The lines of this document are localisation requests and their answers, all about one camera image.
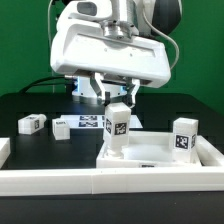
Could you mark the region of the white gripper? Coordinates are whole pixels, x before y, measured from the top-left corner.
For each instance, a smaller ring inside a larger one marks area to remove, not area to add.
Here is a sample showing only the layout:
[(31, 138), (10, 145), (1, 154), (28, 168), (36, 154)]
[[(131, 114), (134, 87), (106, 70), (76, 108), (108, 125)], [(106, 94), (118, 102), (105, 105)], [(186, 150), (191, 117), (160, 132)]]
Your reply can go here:
[(72, 0), (57, 22), (52, 69), (59, 74), (99, 72), (91, 76), (91, 87), (104, 106), (110, 93), (100, 73), (127, 77), (125, 104), (133, 108), (140, 83), (159, 88), (171, 77), (164, 45), (144, 37), (150, 29), (142, 14), (152, 14), (154, 5), (155, 0)]

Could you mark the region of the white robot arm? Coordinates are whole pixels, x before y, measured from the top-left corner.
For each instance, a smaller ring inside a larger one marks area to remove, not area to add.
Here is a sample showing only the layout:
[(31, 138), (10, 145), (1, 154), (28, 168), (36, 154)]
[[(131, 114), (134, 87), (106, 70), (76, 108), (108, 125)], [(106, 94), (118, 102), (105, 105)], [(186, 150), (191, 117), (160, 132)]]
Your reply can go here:
[(74, 82), (73, 99), (135, 105), (141, 86), (159, 88), (171, 77), (163, 43), (182, 17), (181, 0), (72, 0), (51, 45), (52, 69)]

